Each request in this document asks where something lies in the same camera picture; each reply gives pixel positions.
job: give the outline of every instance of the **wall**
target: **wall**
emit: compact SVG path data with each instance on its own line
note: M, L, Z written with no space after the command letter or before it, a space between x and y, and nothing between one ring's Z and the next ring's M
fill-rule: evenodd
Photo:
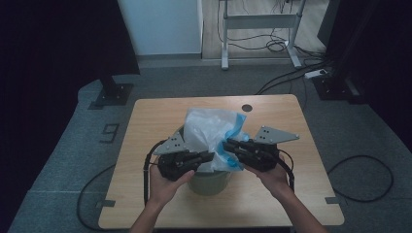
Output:
M137 55L201 53L201 0L118 0Z

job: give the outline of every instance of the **hand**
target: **hand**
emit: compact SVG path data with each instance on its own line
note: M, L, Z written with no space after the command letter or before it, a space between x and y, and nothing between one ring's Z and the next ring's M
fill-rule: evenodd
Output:
M190 181L194 175L194 171L190 170L182 175L175 182L171 182L161 176L157 165L152 165L150 168L150 198L148 202L155 202L164 207L175 196L178 188Z
M284 194L285 190L289 190L288 178L285 169L283 169L279 164L272 170L267 172L260 172L252 167L245 165L246 170L254 173L260 178L263 185L270 191L273 197L279 199Z

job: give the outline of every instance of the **power strip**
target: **power strip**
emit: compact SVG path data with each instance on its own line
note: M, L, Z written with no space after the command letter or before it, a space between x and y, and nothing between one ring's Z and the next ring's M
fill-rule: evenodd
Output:
M320 77L326 74L327 74L327 71L324 69L321 69L321 70L306 73L305 78L309 80L309 79L317 78L317 77Z

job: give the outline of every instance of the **metal bracket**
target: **metal bracket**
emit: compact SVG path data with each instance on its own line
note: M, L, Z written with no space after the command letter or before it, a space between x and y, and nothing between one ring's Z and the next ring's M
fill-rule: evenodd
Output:
M278 144L299 139L298 134L292 134L279 129L262 126L255 136L255 142L262 144Z
M178 131L172 137L167 139L166 142L158 146L158 148L154 150L154 154L162 155L166 153L180 152L184 150L187 150L186 143L183 140L181 133Z

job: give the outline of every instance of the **white plastic bag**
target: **white plastic bag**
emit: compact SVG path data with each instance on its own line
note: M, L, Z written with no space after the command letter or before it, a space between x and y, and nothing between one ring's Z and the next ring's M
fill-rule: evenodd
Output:
M242 126L246 116L221 109L188 109L184 140L189 150L214 152L211 162L203 163L198 172L241 171L243 167L236 156L223 149L227 138L249 140Z

